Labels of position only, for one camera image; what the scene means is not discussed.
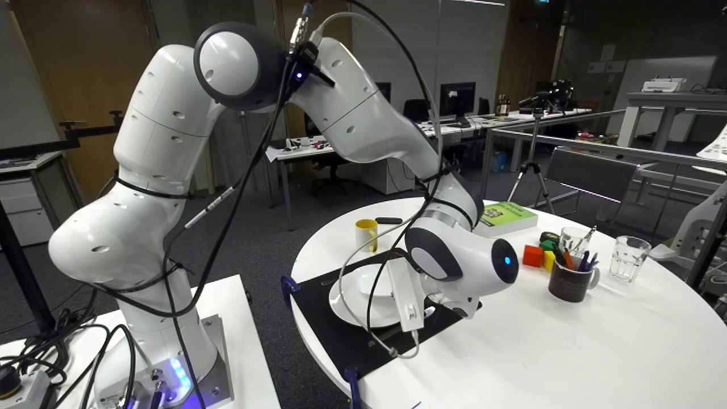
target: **office chair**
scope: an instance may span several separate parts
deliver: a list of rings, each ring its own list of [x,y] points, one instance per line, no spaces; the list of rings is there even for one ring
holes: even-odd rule
[[[493,113],[492,100],[488,99],[480,99],[477,117],[488,117],[488,113]]]
[[[404,117],[407,117],[412,123],[425,123],[425,120],[429,120],[428,100],[407,100],[407,103],[404,103]]]
[[[578,198],[587,193],[615,204],[615,211],[607,218],[597,218],[597,222],[615,220],[620,204],[632,187],[634,174],[636,163],[632,162],[599,158],[562,146],[553,150],[549,163],[545,169],[547,180],[573,190],[571,193],[567,193],[567,198],[571,198],[573,193]]]

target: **black cup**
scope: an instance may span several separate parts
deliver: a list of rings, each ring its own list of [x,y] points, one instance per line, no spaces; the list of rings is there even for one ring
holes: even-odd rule
[[[578,271],[554,265],[547,291],[567,302],[582,302],[597,285],[597,271]]]

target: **round table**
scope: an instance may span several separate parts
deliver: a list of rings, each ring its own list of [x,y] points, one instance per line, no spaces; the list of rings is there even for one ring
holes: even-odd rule
[[[409,218],[423,201],[370,204],[321,228],[301,251],[294,280],[339,268],[356,249],[355,220]],[[539,234],[573,220],[539,211],[539,225],[506,234],[522,252]],[[614,240],[594,234],[592,251],[610,271]],[[493,409],[684,409],[727,405],[727,328],[670,271],[647,259],[632,285],[603,276],[584,302],[547,293],[549,276],[520,268],[511,290],[482,297],[482,310],[423,344],[415,360],[396,360],[362,380],[370,407]],[[348,384],[295,302],[298,332],[345,393]]]

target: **robotic arm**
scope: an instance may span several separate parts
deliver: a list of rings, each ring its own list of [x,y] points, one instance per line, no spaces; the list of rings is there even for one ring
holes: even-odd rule
[[[227,40],[233,49],[242,37],[245,33],[233,33],[230,26],[214,27],[201,40],[198,50],[208,54],[219,40]],[[288,103],[308,111],[335,150],[352,163],[400,159],[418,180],[429,180],[432,204],[404,236],[415,271],[425,274],[425,293],[438,293],[447,308],[473,315],[482,295],[514,285],[519,278],[514,249],[506,241],[473,234],[482,203],[455,175],[438,175],[438,155],[425,135],[387,103],[352,52],[327,37],[301,49],[308,49],[309,62],[298,65],[298,71],[290,73],[295,92]],[[220,71],[210,62],[202,66],[201,73]],[[204,90],[216,100],[235,94],[227,85],[204,77],[201,83],[208,83]]]
[[[440,177],[436,190],[429,185],[432,203],[404,236],[415,265],[412,274],[425,274],[425,295],[444,295],[447,308],[473,315],[477,297],[519,278],[519,259],[506,241],[473,234],[482,204],[457,177],[438,175],[435,148],[381,99],[345,46],[321,40],[301,50],[286,54],[245,26],[216,26],[195,50],[162,49],[137,85],[114,146],[116,187],[74,215],[50,240],[50,257],[60,271],[123,291],[131,301],[119,305],[153,367],[139,384],[159,380],[162,372],[167,407],[180,407],[191,396],[188,372],[204,380],[220,363],[220,353],[198,311],[188,310],[177,324],[193,355],[180,362],[181,345],[170,315],[150,315],[137,305],[168,311],[168,293],[159,283],[163,271],[170,271],[175,305],[191,302],[186,274],[167,267],[163,240],[181,218],[195,162],[225,107],[262,111],[286,96],[348,162],[400,159],[421,180]],[[123,347],[110,350],[104,362],[114,367],[97,383],[95,397],[120,396],[125,358]]]

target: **orange object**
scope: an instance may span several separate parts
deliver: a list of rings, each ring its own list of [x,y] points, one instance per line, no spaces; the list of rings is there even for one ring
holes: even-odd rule
[[[540,268],[540,267],[545,265],[545,252],[544,252],[544,249],[526,246],[526,251],[522,251],[522,265],[526,265],[526,267]]]

